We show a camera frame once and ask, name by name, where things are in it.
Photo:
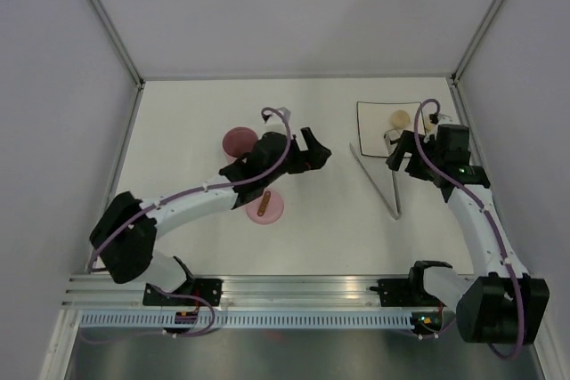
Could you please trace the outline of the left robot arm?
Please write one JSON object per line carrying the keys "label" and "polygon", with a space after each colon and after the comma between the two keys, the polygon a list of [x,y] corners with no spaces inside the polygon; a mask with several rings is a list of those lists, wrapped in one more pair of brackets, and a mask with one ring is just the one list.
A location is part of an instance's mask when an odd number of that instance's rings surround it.
{"label": "left robot arm", "polygon": [[94,226],[89,241],[94,255],[117,285],[144,282],[157,287],[173,304],[187,304],[194,295],[195,278],[176,256],[161,254],[157,241],[181,226],[211,214],[246,206],[261,198],[285,174],[322,169],[332,155],[312,130],[296,136],[267,132],[248,149],[233,155],[231,164],[202,186],[178,194],[136,198],[124,191],[112,199]]}

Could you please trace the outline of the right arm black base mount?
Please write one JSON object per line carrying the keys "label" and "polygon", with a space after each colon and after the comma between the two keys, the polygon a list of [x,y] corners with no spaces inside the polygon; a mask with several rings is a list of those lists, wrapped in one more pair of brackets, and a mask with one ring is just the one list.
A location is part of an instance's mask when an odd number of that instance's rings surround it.
{"label": "right arm black base mount", "polygon": [[408,279],[378,279],[368,290],[379,297],[380,305],[384,308],[418,306]]}

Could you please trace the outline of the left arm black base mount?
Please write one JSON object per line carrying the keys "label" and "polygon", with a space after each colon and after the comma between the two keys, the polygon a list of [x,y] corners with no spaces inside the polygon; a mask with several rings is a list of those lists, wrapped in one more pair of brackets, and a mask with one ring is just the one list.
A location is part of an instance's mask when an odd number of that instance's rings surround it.
{"label": "left arm black base mount", "polygon": [[148,307],[202,306],[204,302],[213,307],[220,304],[223,294],[223,281],[218,278],[196,278],[192,283],[187,282],[169,295],[159,292],[147,284],[142,299],[142,305]]}

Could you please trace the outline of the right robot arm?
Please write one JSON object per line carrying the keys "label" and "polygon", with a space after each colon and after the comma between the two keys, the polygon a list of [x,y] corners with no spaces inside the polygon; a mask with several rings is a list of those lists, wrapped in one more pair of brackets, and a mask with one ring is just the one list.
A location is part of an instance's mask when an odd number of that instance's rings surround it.
{"label": "right robot arm", "polygon": [[429,136],[404,130],[385,136],[387,166],[405,163],[413,178],[432,182],[458,222],[474,271],[461,278],[445,262],[420,261],[406,283],[417,304],[436,298],[453,310],[461,338],[478,344],[532,344],[550,299],[544,279],[532,277],[498,219],[485,170],[470,163],[469,129],[437,125]]}

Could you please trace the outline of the metal tongs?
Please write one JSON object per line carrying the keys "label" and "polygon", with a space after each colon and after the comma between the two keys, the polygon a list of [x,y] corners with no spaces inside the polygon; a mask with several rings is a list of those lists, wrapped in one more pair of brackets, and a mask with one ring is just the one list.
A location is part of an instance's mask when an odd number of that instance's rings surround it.
{"label": "metal tongs", "polygon": [[384,158],[364,156],[352,143],[349,144],[349,149],[390,216],[394,220],[399,220],[402,208],[395,171],[388,168]]}

